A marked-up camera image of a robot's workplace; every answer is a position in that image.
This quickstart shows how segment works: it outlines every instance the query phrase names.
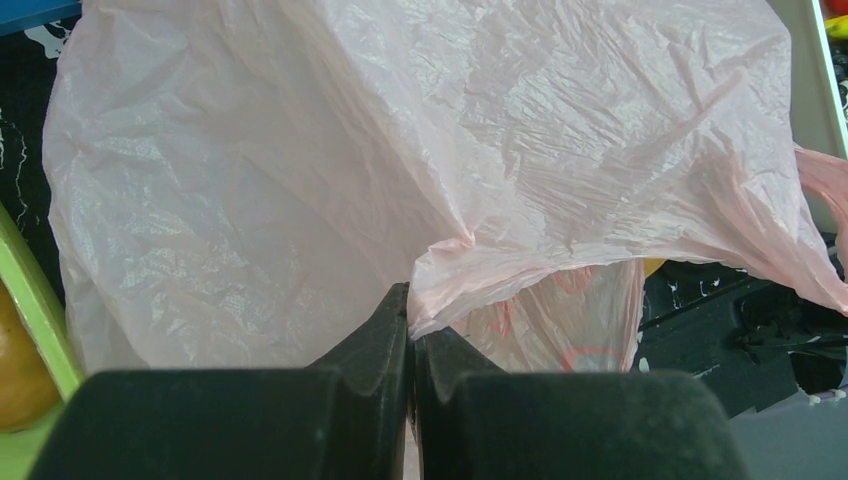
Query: gray surface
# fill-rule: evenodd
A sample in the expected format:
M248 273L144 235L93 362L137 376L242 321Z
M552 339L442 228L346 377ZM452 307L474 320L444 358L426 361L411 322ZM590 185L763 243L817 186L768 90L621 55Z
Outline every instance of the gray surface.
M730 427L755 480L848 478L848 399L810 406L798 394Z

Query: pink plastic bag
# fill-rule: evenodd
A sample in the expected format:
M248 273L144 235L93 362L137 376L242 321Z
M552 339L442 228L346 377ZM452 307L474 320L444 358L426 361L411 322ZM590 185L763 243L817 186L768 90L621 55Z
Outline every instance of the pink plastic bag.
M44 134L70 336L88 371L304 365L411 279L416 338L620 370L641 258L844 312L789 52L763 0L88 0Z

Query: green container edge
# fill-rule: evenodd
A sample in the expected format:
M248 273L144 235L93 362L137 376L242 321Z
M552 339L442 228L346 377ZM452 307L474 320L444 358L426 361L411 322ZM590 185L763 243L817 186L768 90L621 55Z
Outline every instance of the green container edge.
M0 476L13 480L25 478L29 473L64 403L79 388L84 376L65 337L65 313L53 287L1 205L0 281L11 294L21 321L63 400L32 427L16 433L0 433Z
M67 401L83 374L65 338L65 314L44 272L6 210L0 207L0 279L18 307L21 321Z

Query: potato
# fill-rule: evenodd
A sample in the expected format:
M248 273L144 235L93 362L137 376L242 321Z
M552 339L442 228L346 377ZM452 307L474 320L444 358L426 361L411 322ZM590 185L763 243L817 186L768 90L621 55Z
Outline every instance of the potato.
M32 425L59 401L59 392L0 281L0 431Z

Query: black patterned cloth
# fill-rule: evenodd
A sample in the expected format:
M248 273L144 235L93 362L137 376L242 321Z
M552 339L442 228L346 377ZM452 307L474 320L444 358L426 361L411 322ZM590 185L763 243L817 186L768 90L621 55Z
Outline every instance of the black patterned cloth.
M41 132L56 60L78 17L0 37L0 202L64 302L59 257L47 221L50 187Z

